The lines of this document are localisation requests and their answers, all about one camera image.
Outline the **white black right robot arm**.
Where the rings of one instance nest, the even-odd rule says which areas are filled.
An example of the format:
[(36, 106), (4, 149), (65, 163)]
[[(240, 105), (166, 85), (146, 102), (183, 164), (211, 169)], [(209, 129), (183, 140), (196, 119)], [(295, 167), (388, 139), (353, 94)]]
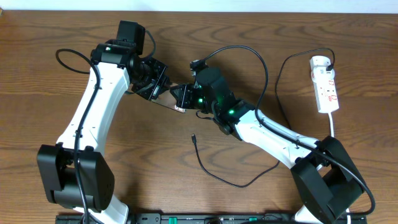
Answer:
[(237, 99), (218, 68), (198, 72), (192, 84), (170, 89), (177, 106), (211, 113), (226, 135), (268, 152), (288, 167), (303, 207), (295, 220), (335, 223), (365, 191), (363, 178), (339, 140), (303, 136)]

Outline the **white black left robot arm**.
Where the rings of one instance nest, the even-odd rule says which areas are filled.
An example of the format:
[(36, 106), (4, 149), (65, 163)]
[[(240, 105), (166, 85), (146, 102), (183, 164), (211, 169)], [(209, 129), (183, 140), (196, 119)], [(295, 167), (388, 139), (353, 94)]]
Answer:
[(115, 178), (104, 159), (116, 108), (128, 90), (152, 101), (171, 82), (167, 66), (142, 56), (148, 34), (137, 22), (121, 21), (115, 39), (98, 44), (83, 97), (54, 145), (41, 145), (37, 164), (47, 200), (83, 214), (82, 223), (127, 223), (129, 207), (114, 195)]

